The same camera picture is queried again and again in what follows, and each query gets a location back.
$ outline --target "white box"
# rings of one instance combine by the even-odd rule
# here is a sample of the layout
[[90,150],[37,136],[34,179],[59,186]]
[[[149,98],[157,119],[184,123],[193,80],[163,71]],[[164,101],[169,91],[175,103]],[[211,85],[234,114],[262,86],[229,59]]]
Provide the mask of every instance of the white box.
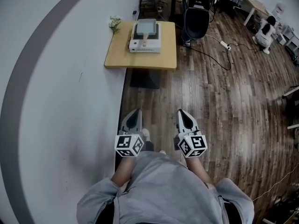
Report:
[[158,29],[156,30],[157,32],[157,37],[156,39],[151,39],[150,35],[147,39],[146,46],[144,47],[143,44],[143,36],[138,36],[139,39],[135,39],[137,35],[135,34],[136,30],[136,25],[137,23],[134,23],[133,25],[133,30],[132,30],[132,35],[131,35],[131,40],[129,44],[129,50],[130,52],[145,52],[145,53],[160,53],[161,52],[161,23],[157,22],[158,24]]
[[199,157],[207,150],[206,137],[204,135],[184,136],[178,144],[185,158]]
[[144,142],[138,134],[116,135],[114,149],[121,157],[137,157]]

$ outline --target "hand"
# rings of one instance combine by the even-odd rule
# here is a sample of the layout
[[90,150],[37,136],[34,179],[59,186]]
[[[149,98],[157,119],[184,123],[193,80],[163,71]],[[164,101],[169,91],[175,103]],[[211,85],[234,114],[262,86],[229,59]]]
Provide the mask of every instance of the hand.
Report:
[[132,172],[135,167],[135,157],[123,157],[111,181],[117,186],[122,187],[132,177]]

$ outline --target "white cable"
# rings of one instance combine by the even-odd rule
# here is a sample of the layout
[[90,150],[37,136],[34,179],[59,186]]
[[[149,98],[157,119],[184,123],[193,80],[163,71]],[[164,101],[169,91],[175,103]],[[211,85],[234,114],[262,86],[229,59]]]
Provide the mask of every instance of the white cable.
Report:
[[206,35],[209,36],[209,37],[211,37],[211,38],[214,38],[214,39],[217,40],[219,43],[221,43],[221,41],[219,41],[216,37],[213,37],[213,36],[208,35],[208,34],[206,34]]
[[160,16],[164,21],[167,21],[167,20],[166,20],[160,13],[158,13],[158,14],[159,14],[159,16]]
[[296,169],[296,167],[294,167],[294,169],[293,169],[291,172],[287,173],[287,174],[283,177],[282,180],[280,180],[279,182],[275,183],[275,184],[274,184],[268,191],[264,192],[262,195],[260,195],[260,196],[257,197],[256,199],[262,197],[262,196],[263,196],[264,194],[266,194],[267,192],[270,192],[271,189],[272,189],[276,184],[279,184],[281,181],[283,181],[289,174],[291,174],[291,173]]

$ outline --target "child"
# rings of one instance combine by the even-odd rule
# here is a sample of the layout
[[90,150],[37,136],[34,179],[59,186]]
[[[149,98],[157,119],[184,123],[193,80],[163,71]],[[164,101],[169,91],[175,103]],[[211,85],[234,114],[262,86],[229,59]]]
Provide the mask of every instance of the child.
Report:
[[255,36],[252,37],[256,45],[259,44],[262,47],[265,47],[263,52],[266,54],[270,53],[269,47],[271,46],[271,43],[273,41],[271,35],[275,33],[275,23],[276,20],[273,16],[268,17],[267,20],[262,19],[259,31]]

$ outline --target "black cable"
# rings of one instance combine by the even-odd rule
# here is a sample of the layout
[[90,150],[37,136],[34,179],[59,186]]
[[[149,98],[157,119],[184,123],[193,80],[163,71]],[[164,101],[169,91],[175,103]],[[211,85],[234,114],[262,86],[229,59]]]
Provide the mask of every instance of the black cable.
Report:
[[[256,49],[256,48],[250,49],[250,48],[248,48],[248,46],[246,46],[245,44],[238,44],[238,45],[235,45],[235,44],[233,44],[233,43],[229,43],[228,46],[229,46],[229,45],[234,45],[234,46],[236,46],[236,47],[238,47],[238,46],[245,46],[248,50],[256,50],[255,53],[258,52],[258,49]],[[200,51],[200,50],[196,50],[196,49],[194,49],[194,48],[192,48],[192,47],[187,47],[187,46],[183,46],[183,47],[190,48],[191,50],[197,51],[197,52],[199,52],[199,53],[202,53],[202,54],[204,54],[204,55],[206,55],[206,56],[212,58],[214,61],[217,62],[218,65],[220,65],[220,66],[221,66],[223,69],[225,69],[225,70],[231,70],[231,69],[232,69],[232,63],[230,62],[229,57],[228,57],[228,52],[229,52],[228,49],[227,49],[227,51],[226,51],[226,56],[227,56],[227,58],[228,58],[228,62],[229,62],[229,66],[230,66],[230,67],[229,67],[229,68],[225,68],[225,67],[223,67],[223,66],[222,66],[222,65],[221,65],[221,64],[220,64],[214,57],[210,56],[209,54],[204,53],[204,52],[202,52],[202,51]]]
[[163,2],[163,1],[161,1],[161,0],[158,0],[159,2],[161,2],[161,3],[164,3],[164,4],[166,4],[167,6],[168,6],[168,4],[166,3],[166,2]]
[[[229,44],[228,44],[228,47],[229,47],[229,45],[234,45],[235,47],[238,47],[238,46],[245,46],[248,50],[256,50],[255,53],[258,52],[258,50],[257,50],[256,48],[249,49],[248,46],[246,46],[245,44],[238,44],[238,45],[235,45],[235,44],[233,44],[233,43],[229,43]],[[228,58],[228,62],[229,62],[229,64],[230,64],[230,68],[231,68],[231,67],[232,67],[232,63],[230,62],[229,57],[228,57],[228,50],[226,51],[226,56],[227,56],[227,58]]]
[[220,66],[221,66],[223,69],[225,69],[225,70],[230,70],[230,69],[232,69],[232,65],[231,65],[231,64],[230,64],[230,68],[227,69],[227,68],[223,67],[223,66],[222,66],[222,65],[221,65],[221,64],[220,64],[214,57],[210,56],[210,55],[207,54],[207,53],[204,53],[204,52],[202,52],[202,51],[200,51],[200,50],[196,50],[196,49],[194,49],[194,48],[192,48],[192,47],[187,47],[187,46],[183,46],[183,47],[186,47],[186,48],[189,48],[189,49],[191,49],[191,50],[197,51],[197,52],[199,52],[199,53],[202,53],[202,54],[208,56],[209,58],[212,58],[214,61],[217,62],[218,65],[220,65]]
[[211,20],[211,21],[209,21],[209,23],[211,23],[211,22],[214,20],[214,17],[215,17],[215,15],[216,15],[216,12],[217,12],[217,8],[218,8],[218,2],[216,2],[216,5],[215,5],[215,10],[214,10],[214,11],[212,11],[212,9],[211,9],[211,11],[212,11],[212,13],[214,13],[214,15],[213,15],[213,18],[212,18],[212,20]]

